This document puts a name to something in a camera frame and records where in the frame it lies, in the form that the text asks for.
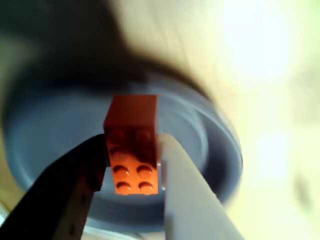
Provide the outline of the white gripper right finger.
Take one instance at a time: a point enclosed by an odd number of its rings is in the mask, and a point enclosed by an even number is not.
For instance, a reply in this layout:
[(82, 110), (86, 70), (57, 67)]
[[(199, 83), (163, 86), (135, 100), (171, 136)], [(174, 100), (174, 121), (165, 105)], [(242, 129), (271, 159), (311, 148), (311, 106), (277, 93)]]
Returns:
[(167, 240), (242, 240), (221, 202), (181, 144), (157, 137)]

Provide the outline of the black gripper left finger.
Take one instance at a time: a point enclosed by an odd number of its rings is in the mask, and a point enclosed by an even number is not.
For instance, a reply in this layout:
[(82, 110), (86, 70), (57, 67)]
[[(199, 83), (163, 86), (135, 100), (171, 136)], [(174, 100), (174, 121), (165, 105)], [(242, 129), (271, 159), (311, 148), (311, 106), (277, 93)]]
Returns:
[(79, 240), (109, 160), (103, 134), (49, 165), (0, 227), (2, 240)]

